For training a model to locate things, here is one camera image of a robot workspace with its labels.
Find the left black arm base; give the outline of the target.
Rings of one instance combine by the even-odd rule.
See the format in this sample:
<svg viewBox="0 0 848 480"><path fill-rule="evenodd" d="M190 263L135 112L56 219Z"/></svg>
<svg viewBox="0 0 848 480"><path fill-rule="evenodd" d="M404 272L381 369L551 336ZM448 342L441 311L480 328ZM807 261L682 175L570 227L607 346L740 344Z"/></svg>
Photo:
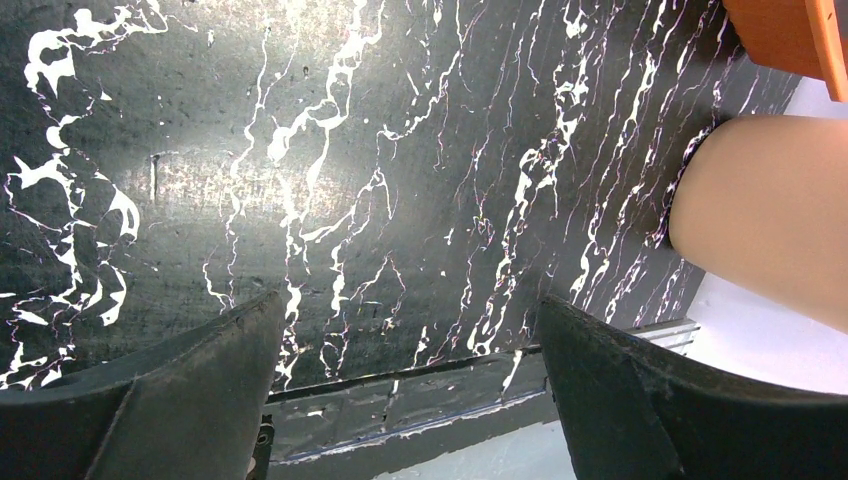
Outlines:
<svg viewBox="0 0 848 480"><path fill-rule="evenodd" d="M268 475L274 442L274 423L270 414L263 414L256 443L248 465L246 480L265 480Z"/></svg>

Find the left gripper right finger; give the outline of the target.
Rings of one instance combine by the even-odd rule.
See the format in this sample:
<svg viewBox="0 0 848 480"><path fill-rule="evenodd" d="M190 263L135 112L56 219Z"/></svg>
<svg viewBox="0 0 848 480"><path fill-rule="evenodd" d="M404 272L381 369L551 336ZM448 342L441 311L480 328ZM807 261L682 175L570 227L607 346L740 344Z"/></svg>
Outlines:
<svg viewBox="0 0 848 480"><path fill-rule="evenodd" d="M847 399L750 379L553 297L536 338L579 479L843 479Z"/></svg>

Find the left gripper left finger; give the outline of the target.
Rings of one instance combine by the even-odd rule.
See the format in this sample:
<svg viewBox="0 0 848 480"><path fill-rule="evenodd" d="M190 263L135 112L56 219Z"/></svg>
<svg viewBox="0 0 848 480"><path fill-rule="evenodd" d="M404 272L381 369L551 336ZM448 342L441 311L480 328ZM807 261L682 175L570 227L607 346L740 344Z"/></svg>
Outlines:
<svg viewBox="0 0 848 480"><path fill-rule="evenodd" d="M173 338L1 394L5 479L246 479L286 327L271 291Z"/></svg>

